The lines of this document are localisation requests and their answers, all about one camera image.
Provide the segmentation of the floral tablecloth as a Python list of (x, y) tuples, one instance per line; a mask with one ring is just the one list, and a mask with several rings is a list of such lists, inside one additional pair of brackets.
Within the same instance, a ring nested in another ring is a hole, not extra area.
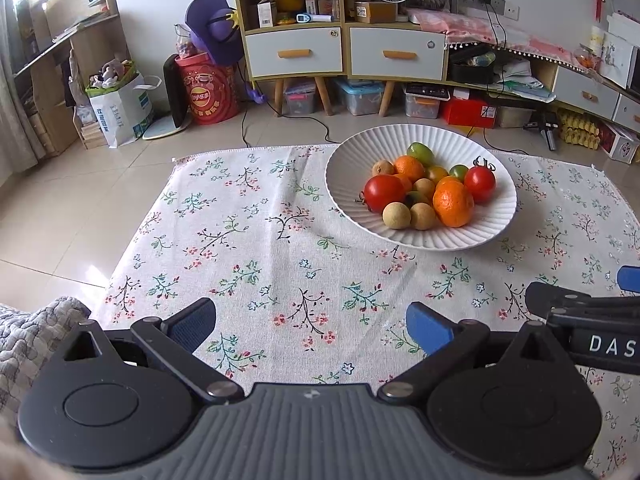
[(618, 269), (639, 261), (638, 219), (598, 170), (502, 155), (518, 193), (506, 232), (465, 252), (424, 252), (360, 230), (333, 205), (331, 155), (302, 146), (181, 159), (94, 317), (125, 328), (208, 297), (218, 321), (198, 356), (242, 387), (379, 387), (422, 358), (405, 323), (412, 302), (517, 330), (529, 283), (616, 296)]

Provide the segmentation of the white ribbed plate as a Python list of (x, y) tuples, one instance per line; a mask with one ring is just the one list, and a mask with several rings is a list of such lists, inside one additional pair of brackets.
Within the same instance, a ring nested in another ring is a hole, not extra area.
[[(381, 159), (392, 162), (405, 154), (413, 142), (430, 148), (436, 164), (447, 169), (475, 159), (495, 167), (495, 193), (489, 203), (475, 207), (474, 217), (467, 226), (460, 229), (436, 226), (425, 232), (394, 231), (384, 226), (382, 217), (369, 211), (361, 201), (361, 192), (371, 177), (374, 163)], [(460, 133), (430, 125), (382, 125), (354, 134), (330, 156), (324, 180), (335, 207), (355, 226), (381, 240), (432, 252), (455, 252), (493, 240), (509, 226), (518, 203), (513, 179), (496, 155)]]

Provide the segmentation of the white paper bag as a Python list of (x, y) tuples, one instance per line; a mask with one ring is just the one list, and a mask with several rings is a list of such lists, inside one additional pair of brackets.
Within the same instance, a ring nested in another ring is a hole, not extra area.
[(149, 93), (161, 84), (160, 77), (137, 74), (118, 88), (86, 90), (109, 148), (120, 148), (142, 137), (154, 120)]

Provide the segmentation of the microwave oven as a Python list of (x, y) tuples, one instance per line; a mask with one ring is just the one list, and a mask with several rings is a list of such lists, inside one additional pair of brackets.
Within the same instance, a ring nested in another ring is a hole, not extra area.
[(622, 37), (604, 34), (599, 74), (635, 96), (639, 95), (639, 48)]

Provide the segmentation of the red box under shelf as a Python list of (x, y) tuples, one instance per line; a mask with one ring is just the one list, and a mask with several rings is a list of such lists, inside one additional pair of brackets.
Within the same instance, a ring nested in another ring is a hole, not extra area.
[(442, 106), (442, 118), (449, 125), (492, 128), (497, 109), (481, 99), (451, 98)]

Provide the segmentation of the green tomato round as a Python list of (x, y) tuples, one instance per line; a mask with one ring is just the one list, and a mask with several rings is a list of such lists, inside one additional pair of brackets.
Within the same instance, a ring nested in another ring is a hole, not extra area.
[(464, 182), (466, 173), (469, 171), (469, 168), (467, 166), (464, 165), (456, 165), (453, 166), (450, 170), (449, 170), (449, 174), (451, 177), (455, 177), (456, 179), (458, 179), (460, 182)]

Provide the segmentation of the brown longan fruit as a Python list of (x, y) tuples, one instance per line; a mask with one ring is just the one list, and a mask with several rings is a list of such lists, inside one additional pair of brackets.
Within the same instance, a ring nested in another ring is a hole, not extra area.
[(392, 230), (407, 229), (411, 224), (411, 211), (404, 203), (389, 203), (382, 212), (382, 219)]

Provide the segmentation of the pink cloth on shelf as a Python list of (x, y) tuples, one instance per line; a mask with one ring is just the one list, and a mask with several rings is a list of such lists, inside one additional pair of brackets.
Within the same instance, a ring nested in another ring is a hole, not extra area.
[(494, 18), (472, 18), (464, 14), (424, 9), (408, 9), (407, 13), (409, 21), (418, 25), (422, 32), (444, 35), (448, 46), (491, 44), (517, 55), (540, 58), (583, 74), (586, 72), (570, 50), (529, 32), (499, 25)]

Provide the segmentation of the green tomato oval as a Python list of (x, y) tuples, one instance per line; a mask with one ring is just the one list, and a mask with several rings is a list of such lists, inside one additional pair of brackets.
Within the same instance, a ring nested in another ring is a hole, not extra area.
[(429, 167), (434, 164), (434, 154), (430, 148), (420, 142), (413, 142), (407, 148), (407, 155), (418, 160), (423, 167)]

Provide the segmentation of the red snack bucket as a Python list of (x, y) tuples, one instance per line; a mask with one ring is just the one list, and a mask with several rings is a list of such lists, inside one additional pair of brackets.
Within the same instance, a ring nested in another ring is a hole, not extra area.
[(194, 122), (219, 124), (239, 114), (231, 67), (215, 64), (206, 52), (176, 58), (176, 63)]

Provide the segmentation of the brown longan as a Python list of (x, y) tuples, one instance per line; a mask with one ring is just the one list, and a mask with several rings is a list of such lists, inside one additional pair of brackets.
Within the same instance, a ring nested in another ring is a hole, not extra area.
[(388, 174), (392, 176), (396, 172), (395, 166), (388, 160), (378, 160), (371, 168), (371, 176), (382, 176), (382, 174)]
[(428, 231), (436, 223), (433, 207), (427, 203), (415, 203), (410, 208), (410, 226), (417, 231)]

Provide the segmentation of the yellow orange tomato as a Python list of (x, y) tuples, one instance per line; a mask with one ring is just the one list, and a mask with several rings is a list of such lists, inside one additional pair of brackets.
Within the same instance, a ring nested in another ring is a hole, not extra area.
[(429, 166), (426, 170), (426, 176), (435, 184), (439, 183), (443, 178), (449, 176), (448, 171), (441, 166)]

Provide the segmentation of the large orange mandarin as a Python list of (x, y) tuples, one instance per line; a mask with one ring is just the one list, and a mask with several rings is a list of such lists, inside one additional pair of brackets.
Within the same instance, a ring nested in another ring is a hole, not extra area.
[(440, 180), (436, 185), (432, 204), (440, 222), (447, 228), (462, 228), (473, 218), (473, 197), (457, 179)]

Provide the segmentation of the red tomato with stem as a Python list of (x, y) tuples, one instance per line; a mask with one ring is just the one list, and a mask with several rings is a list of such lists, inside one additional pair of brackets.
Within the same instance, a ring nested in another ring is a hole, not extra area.
[(464, 176), (464, 185), (477, 204), (488, 203), (494, 195), (497, 180), (496, 167), (484, 157), (478, 156)]

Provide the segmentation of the wooden cabinet with drawers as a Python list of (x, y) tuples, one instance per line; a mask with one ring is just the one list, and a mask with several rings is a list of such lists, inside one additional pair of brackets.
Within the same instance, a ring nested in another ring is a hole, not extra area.
[(398, 82), (443, 84), (447, 76), (446, 37), (412, 23), (363, 23), (337, 0), (338, 19), (329, 23), (259, 25), (259, 0), (235, 0), (252, 84), (271, 81), (273, 104), (282, 112), (284, 90), (295, 78), (311, 78), (326, 114), (333, 113), (330, 77), (370, 79), (385, 84), (378, 114), (384, 116)]

